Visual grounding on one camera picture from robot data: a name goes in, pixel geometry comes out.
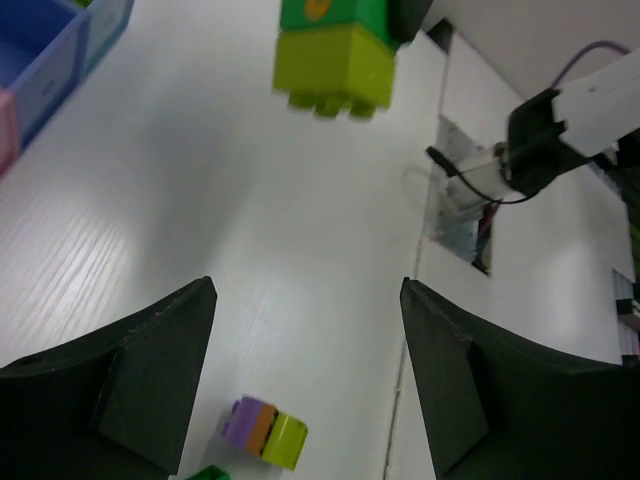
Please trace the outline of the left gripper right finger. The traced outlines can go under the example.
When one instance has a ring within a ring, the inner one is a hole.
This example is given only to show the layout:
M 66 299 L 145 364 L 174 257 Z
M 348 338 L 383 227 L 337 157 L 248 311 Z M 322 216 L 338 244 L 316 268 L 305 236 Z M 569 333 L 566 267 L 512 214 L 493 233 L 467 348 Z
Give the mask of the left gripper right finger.
M 635 479 L 639 369 L 527 340 L 405 279 L 400 303 L 440 479 Z

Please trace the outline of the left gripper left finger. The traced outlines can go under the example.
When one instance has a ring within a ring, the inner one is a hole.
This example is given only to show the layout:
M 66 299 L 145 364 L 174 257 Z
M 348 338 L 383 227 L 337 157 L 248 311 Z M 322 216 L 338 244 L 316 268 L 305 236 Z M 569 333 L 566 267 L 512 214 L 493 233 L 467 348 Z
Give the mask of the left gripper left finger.
M 208 276 L 1 370 L 4 479 L 177 474 L 217 293 Z

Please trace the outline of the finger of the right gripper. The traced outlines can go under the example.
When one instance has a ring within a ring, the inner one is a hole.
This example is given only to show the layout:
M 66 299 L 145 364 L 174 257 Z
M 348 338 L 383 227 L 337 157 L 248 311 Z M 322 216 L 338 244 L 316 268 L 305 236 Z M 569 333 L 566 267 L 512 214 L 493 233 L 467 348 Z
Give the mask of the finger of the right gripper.
M 388 0 L 387 27 L 395 48 L 411 43 L 433 4 L 433 0 Z

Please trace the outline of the long multicolour brick stack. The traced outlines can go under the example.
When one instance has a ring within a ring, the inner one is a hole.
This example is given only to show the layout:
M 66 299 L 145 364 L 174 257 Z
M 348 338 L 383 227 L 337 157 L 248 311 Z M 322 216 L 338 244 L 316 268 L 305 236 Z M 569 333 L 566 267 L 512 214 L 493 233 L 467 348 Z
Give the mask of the long multicolour brick stack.
M 370 120 L 392 101 L 399 43 L 386 1 L 281 3 L 272 88 L 298 110 Z

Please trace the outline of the green yellow orange brick stack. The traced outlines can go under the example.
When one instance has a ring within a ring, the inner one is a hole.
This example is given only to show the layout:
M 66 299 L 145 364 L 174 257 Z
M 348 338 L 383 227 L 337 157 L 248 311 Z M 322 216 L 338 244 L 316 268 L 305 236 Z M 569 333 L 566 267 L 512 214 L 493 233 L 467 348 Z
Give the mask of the green yellow orange brick stack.
M 185 480 L 231 480 L 231 476 L 226 470 L 216 465 L 210 465 Z

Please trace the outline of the small purple green brick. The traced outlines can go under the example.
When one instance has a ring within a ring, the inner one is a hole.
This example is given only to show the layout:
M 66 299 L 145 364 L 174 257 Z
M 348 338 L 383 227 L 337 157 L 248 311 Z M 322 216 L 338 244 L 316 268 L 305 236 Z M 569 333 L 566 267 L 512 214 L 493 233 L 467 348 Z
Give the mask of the small purple green brick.
M 296 469 L 308 433 L 297 417 L 249 395 L 234 402 L 222 429 L 233 447 L 289 471 Z

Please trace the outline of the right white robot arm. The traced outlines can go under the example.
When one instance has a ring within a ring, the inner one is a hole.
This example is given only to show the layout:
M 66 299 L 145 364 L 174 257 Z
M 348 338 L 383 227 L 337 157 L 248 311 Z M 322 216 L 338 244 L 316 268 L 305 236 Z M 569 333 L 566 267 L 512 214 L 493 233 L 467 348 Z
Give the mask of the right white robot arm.
M 557 177 L 596 162 L 605 170 L 639 164 L 639 53 L 551 87 L 508 117 L 503 142 L 459 161 L 430 146 L 445 176 L 438 205 L 448 217 L 472 216 L 487 205 L 526 202 Z

